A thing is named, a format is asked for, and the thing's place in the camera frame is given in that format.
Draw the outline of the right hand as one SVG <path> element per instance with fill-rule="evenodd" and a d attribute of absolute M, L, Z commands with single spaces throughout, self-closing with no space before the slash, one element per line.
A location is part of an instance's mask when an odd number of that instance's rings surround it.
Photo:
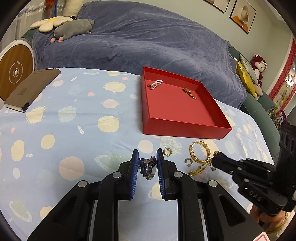
<path fill-rule="evenodd" d="M 276 216 L 271 217 L 266 213 L 261 212 L 261 210 L 253 204 L 249 214 L 256 223 L 267 223 L 267 226 L 263 228 L 266 233 L 274 233 L 283 230 L 288 226 L 295 215 L 295 211 L 280 211 Z"/>

